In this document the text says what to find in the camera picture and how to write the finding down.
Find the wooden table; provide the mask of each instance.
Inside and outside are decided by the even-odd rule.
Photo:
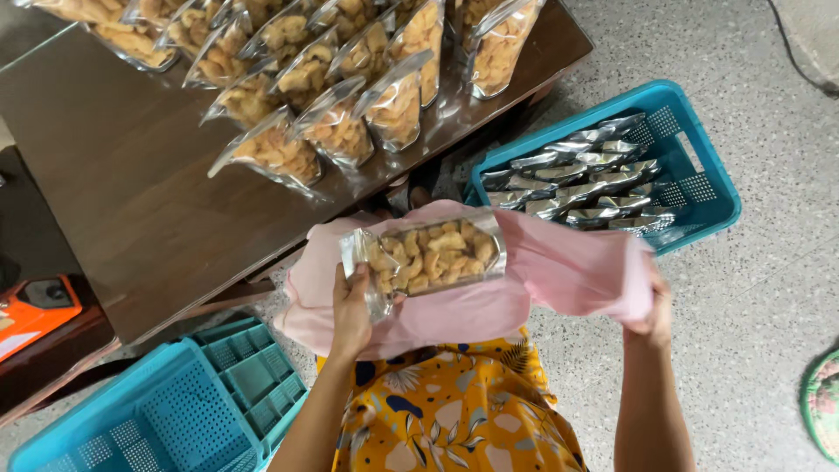
[[[352,178],[335,167],[307,200],[242,167],[206,172],[238,131],[198,127],[214,92],[183,90],[187,64],[134,70],[78,28],[0,73],[0,115],[124,344],[137,343],[292,249],[317,223],[383,189],[534,94],[593,46],[555,0],[510,87],[479,101],[444,55],[440,96],[405,152]]]

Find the orange machine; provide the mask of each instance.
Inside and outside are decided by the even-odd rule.
[[[66,275],[12,287],[0,296],[0,362],[79,313]]]

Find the green mat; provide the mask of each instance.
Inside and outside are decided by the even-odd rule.
[[[828,354],[807,374],[801,414],[821,452],[839,465],[839,351]]]

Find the terrazzo floor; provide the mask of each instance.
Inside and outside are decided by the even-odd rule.
[[[839,102],[795,74],[764,0],[565,3],[597,49],[532,129],[668,78],[743,200],[733,227],[659,262],[675,295],[676,383],[700,469],[836,470],[808,439],[797,394],[808,363],[839,341]],[[437,194],[455,195],[468,167],[445,163]],[[273,278],[282,286],[284,273]],[[253,309],[270,318],[284,302],[277,291]],[[611,470],[619,326],[539,308],[528,326],[591,470]],[[311,383],[313,356],[278,337]],[[0,467],[89,393],[0,429]]]

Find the black cable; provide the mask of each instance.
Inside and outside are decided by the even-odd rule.
[[[766,0],[769,2],[769,6],[772,8],[772,13],[775,15],[775,23],[778,24],[778,31],[781,32],[781,39],[784,40],[784,47],[787,50],[787,57],[789,57],[789,61],[792,62],[792,66],[795,68],[795,71],[798,72],[799,76],[804,77],[804,80],[808,81],[810,85],[813,87],[821,90],[822,93],[827,95],[828,97],[837,100],[839,99],[839,87],[832,82],[824,82],[818,83],[813,79],[810,79],[798,66],[798,62],[795,61],[795,58],[792,56],[792,48],[789,47],[789,40],[786,37],[786,32],[784,31],[784,25],[781,23],[781,16],[778,14],[778,9],[775,7],[775,4],[772,0]]]

